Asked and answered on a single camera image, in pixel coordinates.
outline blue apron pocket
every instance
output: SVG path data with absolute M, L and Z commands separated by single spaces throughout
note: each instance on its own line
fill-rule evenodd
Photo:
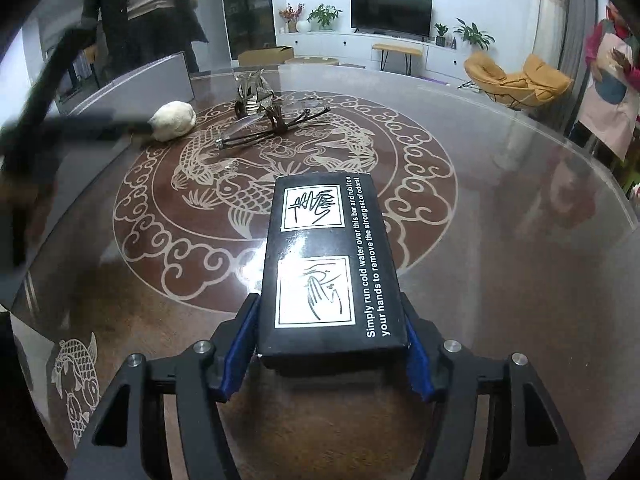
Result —
M 626 85 L 612 76 L 609 72 L 601 70 L 602 82 L 595 81 L 598 95 L 611 105 L 619 105 L 626 95 Z

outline gray curtain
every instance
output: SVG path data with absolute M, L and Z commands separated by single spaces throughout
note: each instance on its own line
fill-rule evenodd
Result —
M 593 32 L 597 15 L 597 0 L 569 0 L 559 70 L 572 78 L 574 84 L 570 92 L 544 107 L 537 116 L 540 122 L 563 134 L 568 133 L 574 125 L 589 81 L 584 62 L 584 43 Z

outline person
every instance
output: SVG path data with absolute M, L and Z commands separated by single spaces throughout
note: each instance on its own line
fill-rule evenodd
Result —
M 207 43 L 196 5 L 197 0 L 84 0 L 82 17 L 97 20 L 101 11 L 113 76 L 180 51 L 193 73 L 198 63 L 191 41 Z M 95 42 L 85 54 L 94 62 Z
M 586 41 L 586 62 L 594 84 L 584 93 L 569 140 L 584 147 L 593 134 L 600 140 L 595 157 L 608 168 L 625 160 L 640 107 L 640 42 L 609 2 L 608 18 Z

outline person wearing apron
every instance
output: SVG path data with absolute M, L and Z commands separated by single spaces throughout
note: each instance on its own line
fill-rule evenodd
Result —
M 615 157 L 625 160 L 640 107 L 640 42 L 612 3 L 587 38 L 586 62 L 593 75 L 569 140 L 584 147 L 591 135 L 600 140 L 596 158 L 610 168 Z

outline curtain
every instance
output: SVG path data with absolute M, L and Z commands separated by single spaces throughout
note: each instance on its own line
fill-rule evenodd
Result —
M 526 52 L 558 68 L 564 43 L 569 0 L 531 0 L 526 32 Z
M 569 0 L 558 70 L 572 78 L 574 84 L 555 102 L 543 107 L 536 117 L 541 123 L 563 134 L 568 133 L 575 123 L 589 81 L 584 62 L 584 43 L 593 32 L 596 17 L 597 0 Z

